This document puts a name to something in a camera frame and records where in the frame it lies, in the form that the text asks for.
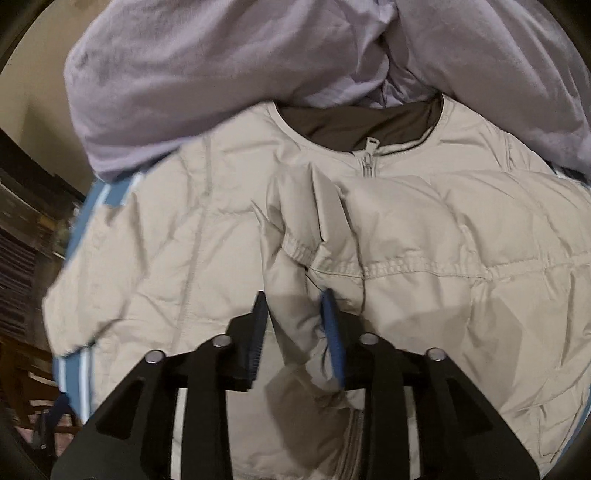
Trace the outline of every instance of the striped trim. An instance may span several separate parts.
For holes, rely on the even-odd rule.
[[[96,208],[100,205],[122,206],[131,192],[145,177],[138,172],[126,179],[107,184],[96,180],[77,218],[66,251],[66,262],[76,252],[84,237],[88,221]],[[58,379],[58,387],[70,399],[70,405],[79,416],[82,423],[86,423],[93,413],[92,407],[92,378],[93,351],[92,345],[82,347],[79,351],[54,359],[54,377]]]

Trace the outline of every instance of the dark brown lining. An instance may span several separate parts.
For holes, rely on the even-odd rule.
[[[419,140],[441,117],[443,97],[390,108],[304,108],[278,105],[285,122],[311,142],[339,152],[365,148],[373,137],[383,145]]]

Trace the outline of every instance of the white stripe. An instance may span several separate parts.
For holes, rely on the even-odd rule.
[[[107,195],[109,194],[109,192],[111,191],[111,185],[108,183],[105,183],[105,185],[103,186],[103,189],[100,191],[99,196],[96,199],[95,204],[92,206],[92,211],[95,211],[95,208],[99,205],[102,205],[105,200],[107,199]]]
[[[57,386],[60,392],[66,392],[66,360],[61,356],[57,360]]]
[[[80,419],[86,423],[90,418],[90,351],[80,351]]]
[[[144,179],[144,177],[145,177],[145,174],[142,171],[134,173],[133,178],[129,182],[129,187],[127,187],[127,191],[125,192],[125,196],[121,200],[121,205],[125,205],[127,203],[127,199],[134,192],[135,188]]]

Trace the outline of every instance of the lavender fabric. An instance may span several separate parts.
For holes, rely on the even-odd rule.
[[[591,79],[537,0],[113,0],[64,70],[112,180],[263,100],[394,106],[440,90],[591,174]]]

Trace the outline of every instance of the jacket zipper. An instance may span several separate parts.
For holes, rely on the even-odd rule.
[[[379,147],[379,140],[368,137],[365,142],[365,150],[361,157],[361,163],[363,164],[363,176],[364,177],[375,177],[375,151]]]
[[[334,480],[355,480],[361,466],[361,441],[363,436],[363,412],[353,410],[349,419],[343,453]]]

